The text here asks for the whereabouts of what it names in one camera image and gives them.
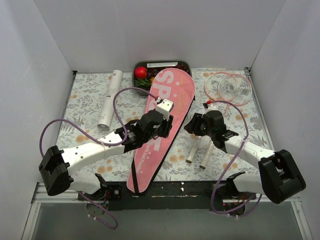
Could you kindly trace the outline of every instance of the white wall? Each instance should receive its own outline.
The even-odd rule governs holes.
[[[34,0],[72,70],[250,67],[285,0]]]
[[[20,239],[41,161],[39,137],[61,117],[72,72],[32,0],[0,1],[0,239]],[[55,143],[58,124],[45,136]]]
[[[306,181],[302,207],[320,239],[320,1],[287,0],[252,66],[276,149],[290,151]]]

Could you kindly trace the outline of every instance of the badminton racket bag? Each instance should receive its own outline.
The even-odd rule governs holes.
[[[126,185],[130,191],[139,194],[147,190],[155,179],[167,153],[174,142],[195,98],[195,83],[191,76],[176,68],[166,68],[154,78],[150,92],[174,103],[172,129],[167,138],[158,137],[138,148],[133,157],[131,171]],[[149,96],[145,113],[155,109],[156,102]]]

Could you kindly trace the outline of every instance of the purple wire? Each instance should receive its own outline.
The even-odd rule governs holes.
[[[41,156],[44,157],[44,152],[43,152],[43,149],[42,149],[42,142],[43,142],[43,138],[44,138],[44,135],[45,135],[45,132],[47,130],[47,128],[55,123],[55,122],[66,122],[70,125],[72,125],[73,127],[75,127],[76,129],[78,129],[83,135],[85,135],[86,137],[88,137],[89,139],[91,139],[92,141],[94,141],[95,143],[97,144],[103,144],[105,146],[118,146],[120,144],[123,144],[126,140],[127,140],[127,137],[128,137],[128,132],[127,132],[127,129],[125,127],[125,124],[122,122],[121,120],[121,117],[119,116],[119,113],[117,112],[117,108],[116,108],[116,99],[118,97],[118,95],[124,91],[127,91],[127,90],[137,90],[137,91],[141,91],[141,92],[145,92],[147,94],[149,94],[151,97],[153,97],[154,99],[158,99],[158,97],[156,97],[154,94],[150,93],[149,91],[147,90],[144,90],[144,89],[141,89],[141,88],[138,88],[138,87],[126,87],[126,88],[123,88],[121,89],[120,91],[118,91],[115,95],[114,95],[114,98],[113,98],[113,110],[114,110],[114,113],[116,115],[116,117],[118,118],[119,120],[119,123],[121,124],[121,126],[123,127],[123,130],[124,130],[124,138],[122,139],[122,141],[120,142],[116,142],[116,143],[106,143],[106,142],[101,142],[97,139],[95,139],[94,137],[92,137],[91,135],[89,135],[88,133],[86,133],[84,130],[82,130],[78,125],[76,125],[75,123],[73,123],[72,121],[69,121],[67,119],[64,119],[64,118],[57,118],[55,120],[52,120],[51,122],[49,122],[45,127],[44,129],[42,130],[42,133],[40,135],[40,140],[39,140],[39,149],[40,149],[40,153],[41,153]]]
[[[230,209],[230,210],[227,210],[227,211],[217,211],[215,210],[214,208],[214,199],[215,199],[215,194],[218,190],[218,186],[222,180],[222,178],[224,177],[224,175],[226,174],[227,170],[230,168],[231,164],[236,160],[236,158],[239,156],[242,148],[244,147],[245,145],[245,141],[246,139],[249,137],[249,129],[248,129],[248,125],[247,125],[247,121],[245,119],[245,116],[243,115],[243,113],[240,111],[240,109],[234,105],[232,102],[229,102],[229,101],[224,101],[224,100],[216,100],[216,101],[212,101],[211,103],[224,103],[224,104],[229,104],[231,106],[233,106],[241,115],[242,117],[242,120],[243,120],[243,123],[244,123],[244,126],[245,126],[245,131],[246,131],[246,135],[244,136],[243,138],[243,141],[238,149],[238,151],[235,153],[235,155],[233,156],[233,158],[231,159],[231,161],[228,163],[228,165],[225,167],[225,169],[223,170],[221,176],[219,177],[218,181],[216,182],[214,188],[213,188],[213,191],[212,191],[212,195],[211,195],[211,201],[210,201],[210,206],[211,206],[211,209],[214,213],[216,214],[224,214],[224,215],[227,215],[227,214],[230,214],[240,208],[242,208],[243,206],[247,205],[249,203],[250,200],[252,200],[254,197],[250,197],[247,201],[245,201],[244,203],[240,204],[239,206],[233,208],[233,209]],[[256,204],[253,206],[252,209],[250,209],[248,212],[244,213],[243,215],[240,215],[238,217],[244,217],[244,216],[247,216],[248,214],[250,214],[258,205],[258,203],[260,202],[261,200],[261,197],[262,197],[262,194],[260,194],[260,197],[258,198],[258,200],[256,201]]]
[[[114,220],[115,226],[110,225],[110,224],[107,223],[105,220],[101,219],[100,217],[97,217],[97,216],[94,216],[94,215],[91,215],[91,214],[90,214],[90,216],[91,216],[92,218],[97,219],[98,221],[100,221],[101,223],[103,223],[104,225],[106,225],[108,228],[116,230],[116,228],[119,226],[119,223],[118,223],[118,220],[117,220],[117,218],[116,218],[115,215],[113,215],[113,214],[112,214],[111,212],[109,212],[107,209],[105,209],[104,207],[102,207],[100,204],[98,204],[98,203],[92,201],[91,199],[89,199],[88,197],[86,197],[86,195],[84,195],[82,192],[78,191],[78,193],[79,193],[79,195],[80,195],[81,197],[83,197],[85,200],[87,200],[87,201],[90,202],[91,204],[95,205],[96,207],[102,209],[102,211],[104,211],[106,214],[108,214],[108,215]]]

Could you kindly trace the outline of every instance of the purple cable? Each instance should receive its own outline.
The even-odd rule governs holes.
[[[149,91],[147,90],[144,90],[144,89],[141,89],[141,88],[138,88],[138,87],[126,87],[126,88],[123,88],[121,89],[120,91],[118,91],[115,95],[114,95],[114,98],[113,98],[113,110],[114,110],[114,113],[116,115],[116,117],[118,118],[119,120],[119,123],[121,124],[121,126],[123,127],[123,130],[124,130],[124,138],[122,139],[122,141],[120,142],[117,142],[117,143],[105,143],[105,142],[101,142],[97,139],[95,139],[94,137],[92,137],[91,135],[89,135],[88,133],[86,133],[84,130],[82,130],[78,125],[76,125],[75,123],[73,123],[72,121],[69,121],[67,119],[64,119],[64,118],[57,118],[55,120],[52,120],[51,122],[49,122],[43,129],[42,133],[41,133],[41,136],[40,136],[40,141],[39,141],[39,149],[40,149],[40,153],[41,153],[41,156],[44,157],[44,152],[43,152],[43,149],[42,149],[42,141],[43,141],[43,138],[44,138],[44,135],[45,135],[45,132],[47,130],[47,128],[55,123],[55,122],[66,122],[70,125],[72,125],[73,127],[75,127],[76,129],[78,129],[83,135],[85,135],[86,137],[88,137],[89,139],[91,139],[92,141],[94,141],[95,143],[97,144],[103,144],[105,146],[118,146],[120,144],[123,144],[126,140],[127,140],[127,137],[128,137],[128,132],[127,132],[127,129],[125,127],[125,124],[122,122],[121,120],[121,117],[119,116],[118,112],[117,112],[117,108],[116,108],[116,99],[118,97],[118,95],[126,90],[137,90],[137,91],[141,91],[141,92],[145,92],[147,94],[149,94],[151,97],[153,97],[154,99],[158,99],[158,97],[156,97],[155,95],[153,95],[152,93],[150,93]]]
[[[114,229],[116,230],[116,228],[119,226],[118,220],[116,218],[115,215],[113,215],[111,212],[109,212],[107,209],[103,208],[100,204],[95,203],[94,201],[92,201],[91,199],[87,198],[86,195],[84,195],[82,192],[78,191],[79,195],[81,197],[83,197],[85,200],[87,200],[88,202],[90,202],[91,204],[95,205],[96,207],[102,209],[102,211],[104,211],[106,214],[108,214],[115,222],[115,226],[111,226],[109,223],[107,223],[105,220],[101,219],[100,217],[94,216],[90,214],[90,217],[97,219],[98,221],[100,221],[101,223],[103,223],[104,225],[106,225],[108,228],[110,229]]]
[[[210,201],[210,206],[211,206],[211,209],[214,213],[216,214],[224,214],[224,215],[227,215],[227,214],[230,214],[240,208],[242,208],[243,206],[247,205],[249,203],[250,200],[253,199],[253,197],[250,197],[247,201],[245,201],[244,203],[240,204],[239,206],[233,208],[233,209],[230,209],[230,210],[227,210],[227,211],[217,211],[215,210],[214,208],[214,199],[215,199],[215,194],[217,192],[217,189],[218,189],[218,186],[222,180],[222,178],[224,177],[224,175],[226,174],[227,170],[230,168],[231,164],[236,160],[236,158],[239,156],[242,148],[244,147],[245,145],[245,141],[246,139],[249,137],[249,129],[248,129],[248,125],[247,125],[247,122],[246,122],[246,119],[245,119],[245,116],[242,114],[242,112],[240,111],[240,109],[234,105],[232,102],[229,102],[229,101],[224,101],[224,100],[216,100],[216,101],[212,101],[211,103],[224,103],[224,104],[229,104],[231,106],[233,106],[241,115],[242,117],[242,120],[243,120],[243,123],[244,123],[244,126],[245,126],[245,131],[246,131],[246,135],[244,136],[243,138],[243,141],[238,149],[238,151],[235,153],[235,155],[233,156],[233,158],[231,159],[231,161],[228,163],[228,165],[225,167],[225,169],[223,170],[221,176],[219,177],[218,181],[216,182],[214,188],[213,188],[213,191],[212,191],[212,195],[211,195],[211,201]],[[255,205],[253,206],[252,209],[250,209],[249,211],[247,211],[246,213],[244,213],[243,215],[240,215],[238,217],[244,217],[244,216],[247,216],[248,214],[250,214],[258,205],[258,203],[260,202],[261,200],[261,197],[262,197],[262,194],[260,194],[260,197],[258,198],[258,200],[256,201]]]

